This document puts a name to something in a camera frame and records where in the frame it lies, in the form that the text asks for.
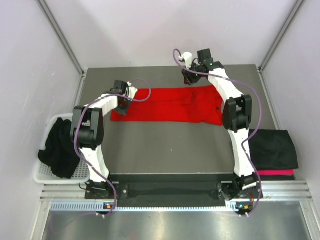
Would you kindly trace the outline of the red t shirt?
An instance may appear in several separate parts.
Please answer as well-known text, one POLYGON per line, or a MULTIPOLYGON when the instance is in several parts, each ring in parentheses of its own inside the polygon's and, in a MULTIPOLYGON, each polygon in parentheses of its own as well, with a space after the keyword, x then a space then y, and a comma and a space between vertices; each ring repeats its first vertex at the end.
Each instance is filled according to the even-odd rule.
POLYGON ((223 100, 212 85, 153 88, 144 102, 132 102, 126 115, 112 111, 113 122, 183 122, 222 126, 223 100))

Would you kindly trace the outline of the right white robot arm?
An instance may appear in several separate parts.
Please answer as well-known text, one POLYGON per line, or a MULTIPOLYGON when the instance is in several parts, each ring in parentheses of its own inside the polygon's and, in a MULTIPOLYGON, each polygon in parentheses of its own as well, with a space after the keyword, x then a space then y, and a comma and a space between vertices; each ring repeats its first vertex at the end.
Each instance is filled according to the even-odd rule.
POLYGON ((223 101, 222 124, 228 131, 234 155, 234 174, 241 177, 251 176, 255 171, 246 156, 248 144, 243 142, 249 136, 249 125, 252 120, 252 98, 244 95, 228 80, 224 66, 214 61, 209 49, 198 52, 198 63, 195 63, 190 52, 184 52, 178 60, 185 63, 182 70, 187 85, 194 85, 201 77, 206 77, 214 86, 223 101))

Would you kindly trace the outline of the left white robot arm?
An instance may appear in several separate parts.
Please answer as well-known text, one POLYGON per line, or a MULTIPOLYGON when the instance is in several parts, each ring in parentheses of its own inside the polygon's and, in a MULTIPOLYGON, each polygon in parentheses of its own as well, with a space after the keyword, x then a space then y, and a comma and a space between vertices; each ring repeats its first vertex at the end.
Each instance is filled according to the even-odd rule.
POLYGON ((109 198, 114 191, 106 179, 110 171, 102 153, 104 140, 104 116, 113 110, 125 114, 138 89, 131 82, 116 80, 110 91, 87 105, 73 109, 70 138, 77 145, 77 151, 89 168, 89 179, 95 183, 96 192, 102 198, 109 198))

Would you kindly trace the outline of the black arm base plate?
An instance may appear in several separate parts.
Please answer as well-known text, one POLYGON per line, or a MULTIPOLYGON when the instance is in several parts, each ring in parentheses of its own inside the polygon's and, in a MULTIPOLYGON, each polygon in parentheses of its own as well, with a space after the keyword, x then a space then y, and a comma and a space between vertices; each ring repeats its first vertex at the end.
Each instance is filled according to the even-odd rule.
POLYGON ((252 203, 263 196, 259 182, 233 173, 111 174, 86 182, 85 199, 117 199, 119 207, 222 207, 226 201, 252 203))

